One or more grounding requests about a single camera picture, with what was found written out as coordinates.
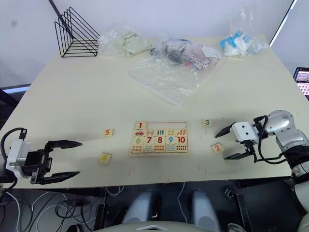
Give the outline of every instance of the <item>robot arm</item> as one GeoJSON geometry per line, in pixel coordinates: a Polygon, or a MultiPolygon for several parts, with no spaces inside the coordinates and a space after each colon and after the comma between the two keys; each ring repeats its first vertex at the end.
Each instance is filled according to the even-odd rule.
{"type": "Polygon", "coordinates": [[[296,182],[309,180],[309,140],[306,135],[298,130],[294,124],[293,116],[285,110],[276,110],[268,116],[254,119],[254,124],[248,122],[235,122],[223,128],[215,137],[223,136],[230,132],[235,134],[236,141],[244,144],[245,153],[236,153],[226,160],[238,160],[253,155],[254,162],[265,161],[270,164],[279,164],[287,160],[292,176],[296,182]],[[265,159],[261,154],[261,141],[268,136],[276,136],[276,141],[282,153],[278,157],[265,159]],[[262,159],[257,159],[254,146],[258,144],[259,154],[262,159]]]}
{"type": "Polygon", "coordinates": [[[4,164],[0,166],[0,183],[11,183],[12,186],[4,191],[13,188],[18,179],[30,178],[32,184],[51,184],[69,179],[79,172],[63,172],[52,174],[50,177],[44,177],[46,173],[51,171],[52,158],[49,153],[54,148],[61,149],[81,146],[83,144],[68,141],[58,140],[49,141],[44,149],[30,151],[30,142],[25,142],[27,129],[15,128],[7,132],[1,139],[0,148],[3,156],[4,164]],[[10,148],[9,155],[6,155],[4,149],[5,139],[14,131],[20,131],[19,139],[14,139],[10,148]]]}

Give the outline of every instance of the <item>white table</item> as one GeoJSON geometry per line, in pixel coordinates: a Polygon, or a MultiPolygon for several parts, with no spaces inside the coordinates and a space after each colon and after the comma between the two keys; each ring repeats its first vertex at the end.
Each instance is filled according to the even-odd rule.
{"type": "MultiPolygon", "coordinates": [[[[218,47],[220,38],[189,38],[218,47]]],[[[291,75],[272,50],[246,59],[225,58],[212,75],[193,93],[183,107],[174,106],[135,84],[127,76],[143,53],[132,58],[61,58],[50,61],[26,92],[2,130],[28,129],[26,141],[32,150],[47,141],[73,140],[83,146],[56,148],[51,173],[81,171],[61,183],[31,185],[19,181],[16,188],[81,188],[162,182],[262,178],[290,175],[287,163],[253,164],[253,158],[224,160],[243,152],[233,135],[215,139],[215,134],[234,121],[285,109],[295,117],[296,127],[309,135],[309,105],[291,75]],[[214,126],[204,128],[202,118],[214,126]],[[128,149],[134,123],[144,121],[187,121],[190,156],[130,157],[128,149]],[[114,136],[101,139],[104,129],[114,136]],[[220,142],[225,151],[214,155],[211,145],[220,142]],[[113,155],[110,164],[98,163],[102,152],[113,155]]],[[[12,143],[10,136],[6,149],[12,143]]],[[[271,137],[263,141],[265,157],[280,150],[271,137]]]]}

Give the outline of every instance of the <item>black wire file holder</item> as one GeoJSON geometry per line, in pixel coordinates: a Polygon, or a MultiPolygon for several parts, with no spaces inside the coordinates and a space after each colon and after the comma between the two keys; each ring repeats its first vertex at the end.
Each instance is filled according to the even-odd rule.
{"type": "Polygon", "coordinates": [[[99,34],[69,7],[55,22],[60,55],[64,57],[96,57],[99,34]]]}

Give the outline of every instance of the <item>number puzzle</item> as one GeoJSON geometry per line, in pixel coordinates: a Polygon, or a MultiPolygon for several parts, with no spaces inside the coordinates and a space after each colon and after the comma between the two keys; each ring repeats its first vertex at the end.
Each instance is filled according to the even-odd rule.
{"type": "Polygon", "coordinates": [[[188,153],[186,122],[136,122],[130,153],[133,156],[160,156],[188,153]]]}

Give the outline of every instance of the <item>plastic bag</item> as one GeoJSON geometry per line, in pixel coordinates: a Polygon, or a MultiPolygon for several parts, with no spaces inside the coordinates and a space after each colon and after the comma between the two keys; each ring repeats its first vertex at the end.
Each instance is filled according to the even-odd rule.
{"type": "Polygon", "coordinates": [[[153,47],[147,39],[124,27],[115,27],[103,33],[98,44],[99,55],[118,58],[130,57],[153,47]]]}
{"type": "Polygon", "coordinates": [[[150,54],[127,74],[176,105],[182,105],[222,59],[211,47],[181,39],[160,39],[150,54]]]}
{"type": "Polygon", "coordinates": [[[242,10],[231,22],[229,37],[219,42],[228,57],[247,57],[269,46],[259,41],[253,31],[253,10],[242,10]]]}

